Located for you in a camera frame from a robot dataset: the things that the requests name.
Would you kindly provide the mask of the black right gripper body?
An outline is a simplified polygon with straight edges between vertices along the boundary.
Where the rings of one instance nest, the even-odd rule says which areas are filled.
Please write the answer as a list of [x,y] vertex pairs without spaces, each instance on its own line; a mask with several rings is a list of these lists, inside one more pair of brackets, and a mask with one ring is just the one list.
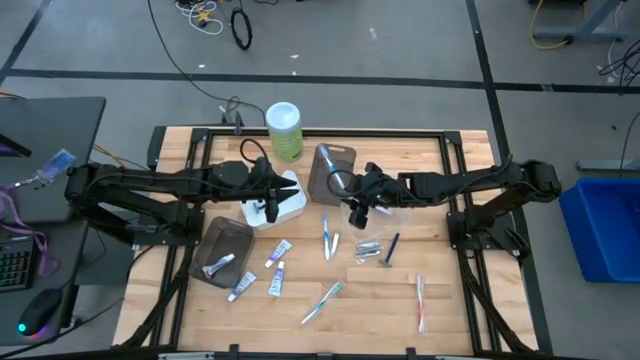
[[397,206],[399,204],[400,186],[395,179],[386,175],[375,163],[365,165],[361,187],[352,188],[352,191],[355,190],[362,191],[360,203],[367,206]]

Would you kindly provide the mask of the black desk monitor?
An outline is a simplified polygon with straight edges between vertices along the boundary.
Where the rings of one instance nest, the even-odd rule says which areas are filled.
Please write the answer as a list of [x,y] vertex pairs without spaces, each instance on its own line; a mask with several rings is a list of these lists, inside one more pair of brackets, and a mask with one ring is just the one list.
[[0,134],[0,157],[30,157],[32,151],[7,136]]

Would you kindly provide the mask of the grey stand foot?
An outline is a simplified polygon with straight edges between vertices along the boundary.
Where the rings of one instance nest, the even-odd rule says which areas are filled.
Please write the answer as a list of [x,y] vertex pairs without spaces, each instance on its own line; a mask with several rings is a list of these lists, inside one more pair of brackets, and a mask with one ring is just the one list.
[[587,11],[586,17],[579,25],[569,26],[537,26],[535,20],[530,25],[533,38],[558,38],[573,41],[623,41],[628,35],[617,30],[616,26],[607,28],[603,25],[607,19],[613,19],[616,11],[627,0],[595,0],[596,4]]

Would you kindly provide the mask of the grey floor bar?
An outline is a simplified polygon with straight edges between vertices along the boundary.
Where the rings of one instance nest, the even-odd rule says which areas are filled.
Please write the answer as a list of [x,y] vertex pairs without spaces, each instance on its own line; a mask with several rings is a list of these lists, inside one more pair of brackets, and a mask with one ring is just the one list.
[[623,160],[580,160],[576,167],[580,171],[640,172],[640,159]]

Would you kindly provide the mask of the green white toothbrush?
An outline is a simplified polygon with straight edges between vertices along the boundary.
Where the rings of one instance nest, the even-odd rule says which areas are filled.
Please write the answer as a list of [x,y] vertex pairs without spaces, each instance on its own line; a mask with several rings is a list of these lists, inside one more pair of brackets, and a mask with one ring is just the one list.
[[323,309],[327,302],[338,295],[343,289],[344,284],[342,282],[336,282],[331,286],[327,293],[317,302],[317,304],[310,310],[310,312],[301,320],[300,324],[305,325],[314,319],[318,313]]

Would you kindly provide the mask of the red white toothbrush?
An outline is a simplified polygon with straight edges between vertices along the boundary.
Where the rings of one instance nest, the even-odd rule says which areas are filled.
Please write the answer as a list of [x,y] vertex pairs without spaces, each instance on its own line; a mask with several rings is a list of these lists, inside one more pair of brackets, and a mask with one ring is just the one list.
[[417,331],[420,335],[426,334],[426,323],[424,315],[424,277],[421,274],[416,276],[417,295]]

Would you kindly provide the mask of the white plastic bin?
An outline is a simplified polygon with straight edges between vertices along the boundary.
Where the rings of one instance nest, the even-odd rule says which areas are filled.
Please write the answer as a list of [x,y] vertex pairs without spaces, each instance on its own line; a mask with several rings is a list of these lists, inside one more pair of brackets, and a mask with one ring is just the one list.
[[286,170],[281,176],[288,177],[290,179],[296,178],[298,185],[293,187],[297,189],[299,193],[286,201],[283,201],[278,204],[279,213],[277,217],[277,221],[275,223],[268,223],[265,217],[264,209],[256,212],[253,208],[253,203],[256,200],[247,201],[241,204],[241,209],[244,214],[246,223],[251,226],[256,231],[263,231],[269,229],[275,225],[278,225],[282,222],[291,220],[304,212],[304,208],[307,203],[307,198],[302,189],[300,181],[294,171]]

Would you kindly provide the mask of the green wipes canister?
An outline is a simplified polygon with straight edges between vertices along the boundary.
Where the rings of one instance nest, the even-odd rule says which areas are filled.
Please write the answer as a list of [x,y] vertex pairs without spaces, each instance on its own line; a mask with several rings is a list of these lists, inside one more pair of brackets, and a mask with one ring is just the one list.
[[278,102],[266,111],[266,125],[275,155],[291,163],[303,153],[301,113],[290,102]]

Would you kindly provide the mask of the blue plastic tub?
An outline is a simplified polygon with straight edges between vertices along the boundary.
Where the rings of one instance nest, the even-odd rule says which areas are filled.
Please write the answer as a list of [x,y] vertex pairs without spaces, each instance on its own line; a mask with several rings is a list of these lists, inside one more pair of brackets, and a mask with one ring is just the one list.
[[582,178],[559,203],[586,281],[640,283],[640,179]]

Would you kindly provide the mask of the smoky grey plastic bin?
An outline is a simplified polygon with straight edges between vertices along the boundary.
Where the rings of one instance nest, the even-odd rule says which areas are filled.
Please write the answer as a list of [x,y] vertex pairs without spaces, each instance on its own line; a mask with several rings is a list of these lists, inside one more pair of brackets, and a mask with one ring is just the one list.
[[[254,232],[250,226],[228,218],[216,217],[197,247],[189,274],[197,280],[219,288],[233,288],[245,272],[253,246]],[[205,275],[204,267],[214,265],[230,254],[234,255],[234,259],[228,265],[224,265],[210,277]]]
[[344,176],[353,171],[356,150],[351,147],[345,147],[340,145],[320,143],[316,146],[309,181],[307,185],[307,191],[313,202],[325,204],[329,206],[339,206],[341,199],[336,196],[345,195],[345,190],[341,190],[330,178],[329,170],[327,169],[318,147],[324,145],[338,169],[344,184]]

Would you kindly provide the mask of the black keyboard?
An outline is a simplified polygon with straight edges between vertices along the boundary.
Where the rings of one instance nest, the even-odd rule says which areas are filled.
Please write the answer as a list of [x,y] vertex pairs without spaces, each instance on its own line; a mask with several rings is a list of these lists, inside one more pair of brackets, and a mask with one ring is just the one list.
[[36,245],[28,237],[0,242],[0,293],[29,289],[35,274]]

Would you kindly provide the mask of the black aluminium table frame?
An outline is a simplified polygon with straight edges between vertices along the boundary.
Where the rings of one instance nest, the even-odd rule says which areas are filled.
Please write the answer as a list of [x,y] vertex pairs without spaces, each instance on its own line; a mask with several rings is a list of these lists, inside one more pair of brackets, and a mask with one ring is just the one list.
[[[385,173],[435,171],[444,173],[437,131],[304,129],[304,152],[293,163],[282,163],[272,151],[265,129],[249,128],[249,135],[232,136],[227,127],[213,131],[210,160],[214,163],[241,160],[239,146],[254,138],[265,148],[278,173],[291,170],[306,189],[312,155],[319,143],[356,150],[354,172],[362,172],[366,162],[374,162]],[[176,320],[178,350],[227,351],[238,344],[245,353],[312,353],[312,355],[368,354],[406,355],[414,348],[418,355],[471,355],[474,349],[490,349],[489,325],[484,311],[474,300],[467,315],[459,258],[449,244],[445,215],[449,206],[406,209],[411,216],[400,230],[382,237],[387,246],[395,233],[399,243],[392,255],[392,267],[383,267],[378,258],[358,264],[355,240],[338,207],[308,203],[302,215],[258,231],[246,269],[257,280],[238,300],[228,302],[231,290],[189,279],[185,296],[175,295],[166,311],[161,340],[171,341],[174,310],[182,310]],[[322,245],[321,214],[329,215],[331,235],[340,233],[336,257],[326,261]],[[264,263],[281,239],[292,245],[283,257],[284,284],[280,297],[267,294],[274,273]],[[123,343],[142,324],[159,298],[168,247],[158,246],[133,266],[119,315],[114,344]],[[539,348],[520,267],[504,251],[483,254],[492,300],[507,324],[525,345]],[[424,277],[424,317],[426,333],[417,331],[416,277]],[[307,324],[303,318],[336,282],[341,292]]]

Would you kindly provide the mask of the black computer mouse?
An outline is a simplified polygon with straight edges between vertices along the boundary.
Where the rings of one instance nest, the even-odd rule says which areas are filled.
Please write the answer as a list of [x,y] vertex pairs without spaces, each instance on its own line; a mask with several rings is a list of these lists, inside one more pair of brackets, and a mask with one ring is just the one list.
[[59,289],[51,288],[41,291],[26,306],[21,314],[17,330],[25,337],[40,332],[57,311],[62,299]]

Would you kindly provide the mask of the small white toothpaste tube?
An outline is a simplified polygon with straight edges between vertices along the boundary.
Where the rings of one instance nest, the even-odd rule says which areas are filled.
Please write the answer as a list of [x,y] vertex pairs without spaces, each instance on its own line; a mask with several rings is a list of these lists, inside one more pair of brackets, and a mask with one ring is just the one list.
[[227,300],[229,302],[234,302],[256,281],[256,279],[257,277],[252,272],[247,271],[240,279],[240,281],[235,285]]
[[285,263],[283,261],[280,261],[272,277],[272,281],[268,290],[269,295],[275,297],[279,297],[281,295],[284,282],[284,268]]
[[229,265],[234,259],[235,259],[235,255],[233,253],[222,256],[214,264],[203,266],[202,272],[207,279],[211,279],[220,269]]
[[265,267],[270,268],[272,265],[277,263],[291,248],[292,244],[286,239],[282,239],[270,253],[269,258],[265,262]]

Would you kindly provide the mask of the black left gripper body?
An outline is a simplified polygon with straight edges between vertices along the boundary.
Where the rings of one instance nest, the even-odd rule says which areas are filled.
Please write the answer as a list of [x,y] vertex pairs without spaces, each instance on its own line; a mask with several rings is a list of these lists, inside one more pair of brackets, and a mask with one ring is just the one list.
[[252,199],[274,201],[278,204],[280,202],[278,188],[273,184],[275,178],[276,173],[269,164],[255,164],[252,168]]

